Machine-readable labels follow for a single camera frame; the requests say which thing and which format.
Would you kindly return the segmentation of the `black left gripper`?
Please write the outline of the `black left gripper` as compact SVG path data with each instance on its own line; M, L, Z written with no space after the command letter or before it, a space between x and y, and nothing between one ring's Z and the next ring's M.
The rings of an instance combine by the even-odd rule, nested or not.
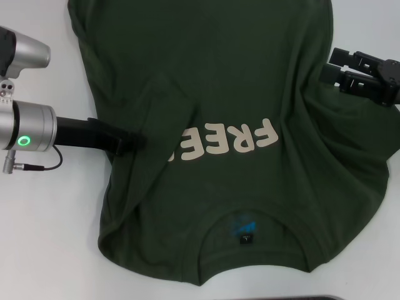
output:
M98 119L85 120L57 117L58 146L92 148L122 155L142 149L147 138L141 133L125 132Z

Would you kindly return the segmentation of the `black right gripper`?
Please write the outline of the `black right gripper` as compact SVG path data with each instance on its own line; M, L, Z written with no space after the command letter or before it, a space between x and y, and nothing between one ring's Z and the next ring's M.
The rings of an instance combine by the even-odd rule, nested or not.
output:
M377 79L361 73L376 75ZM385 107L399 104L399 61L334 48L330 64L322 68L322 82L338 87L342 93L376 93L379 104Z

